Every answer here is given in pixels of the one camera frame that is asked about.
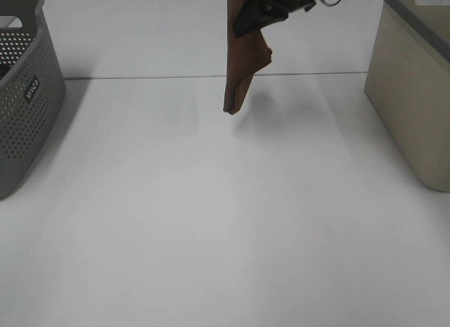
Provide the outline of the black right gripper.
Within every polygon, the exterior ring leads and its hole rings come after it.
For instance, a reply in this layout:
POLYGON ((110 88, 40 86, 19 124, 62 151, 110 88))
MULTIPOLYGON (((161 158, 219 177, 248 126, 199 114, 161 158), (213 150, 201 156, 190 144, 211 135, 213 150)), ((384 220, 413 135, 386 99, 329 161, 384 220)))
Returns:
MULTIPOLYGON (((333 7, 342 0, 333 3, 326 0, 319 1, 324 6, 333 7)), ((245 0, 233 21, 233 32, 237 38, 240 38, 275 23, 279 13, 284 15, 302 9, 308 12, 315 5, 316 0, 245 0)))

